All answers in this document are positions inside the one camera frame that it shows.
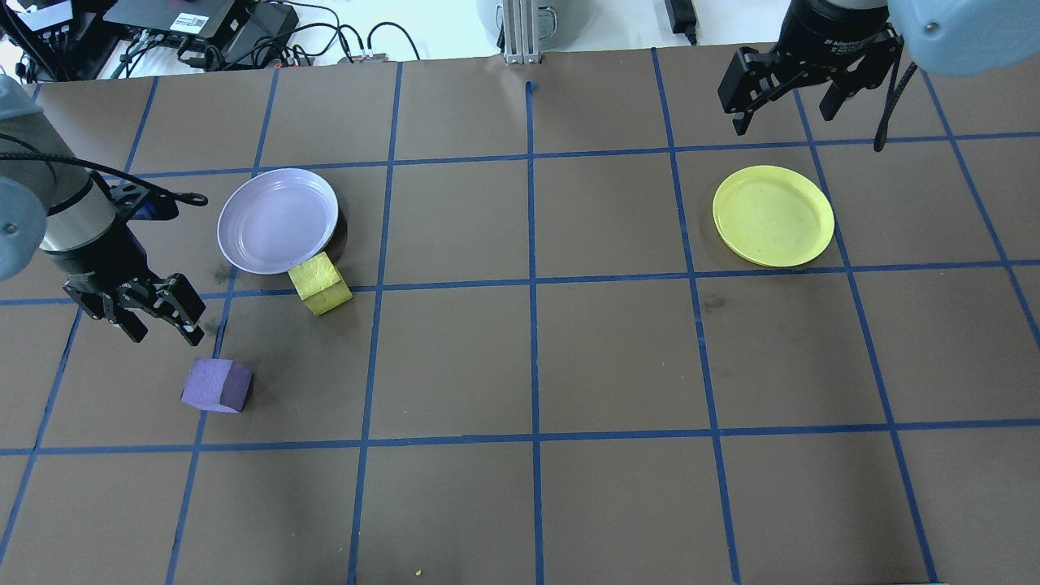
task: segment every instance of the foam block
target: foam block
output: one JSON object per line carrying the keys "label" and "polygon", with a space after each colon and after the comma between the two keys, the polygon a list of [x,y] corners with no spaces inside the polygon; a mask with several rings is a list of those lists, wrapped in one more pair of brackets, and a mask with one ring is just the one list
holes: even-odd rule
{"label": "foam block", "polygon": [[196,358],[181,402],[199,410],[241,412],[253,373],[230,359]]}
{"label": "foam block", "polygon": [[324,252],[289,269],[289,278],[304,304],[314,314],[323,314],[354,298]]}

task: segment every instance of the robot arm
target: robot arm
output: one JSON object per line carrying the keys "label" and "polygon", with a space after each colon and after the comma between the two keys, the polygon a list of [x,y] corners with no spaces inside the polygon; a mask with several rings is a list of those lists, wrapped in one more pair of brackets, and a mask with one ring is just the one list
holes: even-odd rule
{"label": "robot arm", "polygon": [[[170,220],[177,203],[205,205],[119,170],[72,156],[43,110],[0,76],[0,279],[18,273],[38,245],[68,276],[66,292],[92,319],[105,319],[134,341],[148,329],[131,309],[161,319],[192,346],[205,305],[183,275],[160,279],[127,222]],[[93,167],[87,172],[84,167]],[[97,170],[144,184],[110,187]]]}
{"label": "robot arm", "polygon": [[[1009,66],[1040,51],[1040,3],[791,0],[776,47],[768,53],[742,47],[719,86],[719,98],[743,135],[766,102],[796,87],[831,82],[820,104],[830,121],[847,99],[884,83],[889,70],[898,68],[904,43],[916,61],[910,75],[917,65],[951,76]],[[886,116],[894,107],[893,88],[889,92]]]}

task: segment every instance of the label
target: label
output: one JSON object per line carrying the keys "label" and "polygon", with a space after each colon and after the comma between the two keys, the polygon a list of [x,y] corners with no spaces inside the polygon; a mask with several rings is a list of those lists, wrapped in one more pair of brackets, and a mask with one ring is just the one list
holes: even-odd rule
{"label": "label", "polygon": [[202,31],[202,27],[206,26],[209,22],[209,17],[200,17],[199,15],[189,15],[187,12],[181,12],[174,24],[170,25],[170,30],[176,30],[178,32],[187,32],[188,34],[199,34]]}

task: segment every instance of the table surface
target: table surface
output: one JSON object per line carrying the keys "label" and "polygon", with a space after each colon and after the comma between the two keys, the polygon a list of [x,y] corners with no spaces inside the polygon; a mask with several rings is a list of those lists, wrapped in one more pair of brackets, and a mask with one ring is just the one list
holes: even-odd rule
{"label": "table surface", "polygon": [[[210,197],[133,225],[207,336],[133,345],[41,255],[0,284],[0,582],[1035,579],[1040,60],[916,79],[875,154],[880,91],[735,136],[731,52],[29,87],[79,156]],[[820,258],[725,248],[752,164],[830,197]],[[289,166],[350,218],[321,317],[214,240]],[[241,414],[179,402],[210,356],[254,372]]]}

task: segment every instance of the black wire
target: black wire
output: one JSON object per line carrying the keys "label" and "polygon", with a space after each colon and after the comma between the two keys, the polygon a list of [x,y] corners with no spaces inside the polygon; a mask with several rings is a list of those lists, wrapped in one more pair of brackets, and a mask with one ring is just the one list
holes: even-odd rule
{"label": "black wire", "polygon": [[397,30],[404,32],[405,33],[405,37],[408,39],[408,44],[412,46],[412,51],[415,52],[415,60],[422,60],[422,57],[419,56],[419,50],[415,48],[415,42],[412,41],[412,35],[409,34],[407,30],[405,30],[404,26],[401,26],[401,25],[399,25],[399,24],[397,24],[395,22],[390,22],[390,21],[381,22],[380,24],[373,26],[372,29],[368,31],[368,50],[369,51],[372,50],[372,33],[375,32],[382,26],[392,26],[392,27],[396,28]]}
{"label": "black wire", "polygon": [[140,59],[142,59],[145,57],[145,53],[151,51],[152,49],[154,49],[154,48],[156,48],[158,46],[159,46],[159,42],[158,41],[153,41],[152,43],[149,43],[145,48],[139,49],[137,51],[134,51],[133,53],[131,53],[129,55],[129,58],[133,59],[133,62],[128,62],[127,63],[127,69],[126,69],[127,79],[130,78],[130,74],[133,73],[133,70],[137,68],[137,63],[140,62]]}
{"label": "black wire", "polygon": [[[26,150],[35,152],[36,154],[43,154],[40,151],[40,149],[37,149],[36,147],[30,145],[29,143],[27,143],[27,142],[25,142],[25,141],[23,141],[23,139],[21,139],[21,138],[19,138],[17,136],[11,136],[10,134],[4,134],[4,133],[0,132],[0,141],[7,141],[8,143],[15,143],[16,145],[18,145],[18,146],[20,146],[20,147],[22,147],[22,148],[24,148]],[[47,161],[42,161],[42,162],[44,162],[44,164],[47,164],[47,169],[51,172],[51,180],[53,180],[55,183],[57,183],[58,182],[58,174],[57,174],[57,171],[54,170],[54,166],[51,164],[50,162],[47,162]]]}
{"label": "black wire", "polygon": [[84,169],[90,169],[92,171],[98,171],[99,173],[107,173],[113,177],[138,184],[149,190],[173,198],[174,200],[187,205],[202,207],[209,202],[205,195],[200,195],[198,193],[174,193],[167,188],[160,187],[155,183],[137,178],[129,173],[124,173],[119,169],[112,169],[111,167],[90,162],[89,160],[83,160],[82,158],[76,158],[74,156],[62,156],[60,154],[47,154],[43,152],[0,152],[0,160],[38,160],[41,162],[72,164],[74,167],[82,167]]}
{"label": "black wire", "polygon": [[253,49],[250,52],[243,54],[242,56],[238,57],[237,59],[235,59],[235,60],[233,60],[231,62],[225,63],[225,66],[223,68],[220,68],[220,70],[222,71],[226,71],[226,70],[228,70],[228,69],[230,69],[230,68],[232,68],[232,67],[234,67],[236,65],[241,63],[242,61],[244,61],[248,58],[254,58],[255,55],[256,55],[256,53],[259,52],[259,51],[261,51],[261,50],[263,50],[263,49],[267,49],[269,47],[276,47],[277,48],[277,45],[278,45],[279,42],[283,42],[284,43],[285,39],[288,39],[289,36],[291,36],[292,34],[295,34],[296,32],[300,32],[302,30],[307,30],[309,28],[318,28],[318,27],[321,27],[321,28],[331,28],[331,29],[335,30],[336,31],[336,36],[334,36],[332,40],[330,40],[329,45],[327,45],[324,49],[322,49],[318,53],[312,53],[312,55],[322,55],[322,54],[324,54],[327,51],[329,51],[329,49],[332,48],[332,43],[334,43],[336,40],[341,40],[342,43],[346,43],[346,40],[343,39],[343,31],[342,30],[340,30],[336,26],[331,25],[329,23],[315,22],[315,23],[306,24],[304,26],[297,27],[297,28],[295,28],[293,30],[289,30],[289,31],[283,32],[281,34],[276,34],[275,36],[272,36],[270,39],[267,39],[266,41],[264,41],[262,39],[257,40],[257,44],[253,47]]}
{"label": "black wire", "polygon": [[892,66],[892,76],[888,84],[888,96],[885,100],[885,111],[881,116],[881,123],[878,124],[878,133],[874,135],[874,152],[881,152],[885,148],[885,143],[888,142],[888,122],[892,118],[892,113],[895,111],[895,104],[900,102],[900,98],[903,97],[903,92],[907,88],[907,84],[910,83],[910,79],[913,78],[913,74],[917,72],[917,63],[910,62],[907,67],[906,72],[903,74],[903,78],[900,79],[899,84],[895,83],[895,74],[899,70],[900,59],[896,57],[895,62]]}

